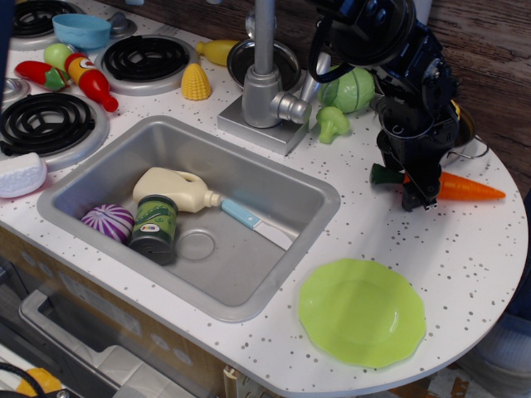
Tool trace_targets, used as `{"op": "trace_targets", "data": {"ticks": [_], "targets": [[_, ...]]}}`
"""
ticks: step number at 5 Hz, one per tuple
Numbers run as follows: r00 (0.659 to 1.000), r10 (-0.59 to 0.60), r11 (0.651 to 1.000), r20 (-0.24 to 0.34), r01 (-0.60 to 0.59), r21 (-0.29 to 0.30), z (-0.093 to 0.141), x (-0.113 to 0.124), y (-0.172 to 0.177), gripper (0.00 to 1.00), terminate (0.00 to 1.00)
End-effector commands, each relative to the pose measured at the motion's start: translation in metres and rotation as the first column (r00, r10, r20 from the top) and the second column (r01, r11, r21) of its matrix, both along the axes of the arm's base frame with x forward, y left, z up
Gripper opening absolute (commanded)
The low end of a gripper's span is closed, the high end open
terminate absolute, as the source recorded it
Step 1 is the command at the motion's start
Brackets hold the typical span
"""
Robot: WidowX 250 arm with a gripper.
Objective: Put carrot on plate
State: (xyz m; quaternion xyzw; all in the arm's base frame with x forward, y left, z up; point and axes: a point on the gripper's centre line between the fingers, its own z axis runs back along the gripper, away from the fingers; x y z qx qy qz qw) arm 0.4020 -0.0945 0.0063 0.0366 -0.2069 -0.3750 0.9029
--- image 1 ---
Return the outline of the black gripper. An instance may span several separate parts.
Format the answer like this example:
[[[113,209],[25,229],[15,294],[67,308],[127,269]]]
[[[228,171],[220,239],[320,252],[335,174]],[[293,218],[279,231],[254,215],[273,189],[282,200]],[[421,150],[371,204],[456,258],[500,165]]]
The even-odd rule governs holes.
[[[404,171],[410,181],[402,186],[402,208],[411,212],[438,207],[443,155],[454,147],[459,133],[456,106],[448,103],[439,117],[432,119],[419,109],[396,104],[388,97],[375,100],[381,131],[377,145],[384,166]]]

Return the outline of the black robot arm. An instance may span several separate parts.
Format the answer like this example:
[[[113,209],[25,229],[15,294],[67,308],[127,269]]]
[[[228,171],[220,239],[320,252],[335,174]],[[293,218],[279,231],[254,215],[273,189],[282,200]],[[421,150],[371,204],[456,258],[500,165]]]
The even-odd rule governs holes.
[[[406,211],[437,205],[441,160],[454,147],[458,81],[412,1],[315,1],[321,20],[310,47],[309,72],[319,83],[363,68],[382,97],[377,145],[386,167],[404,172]]]

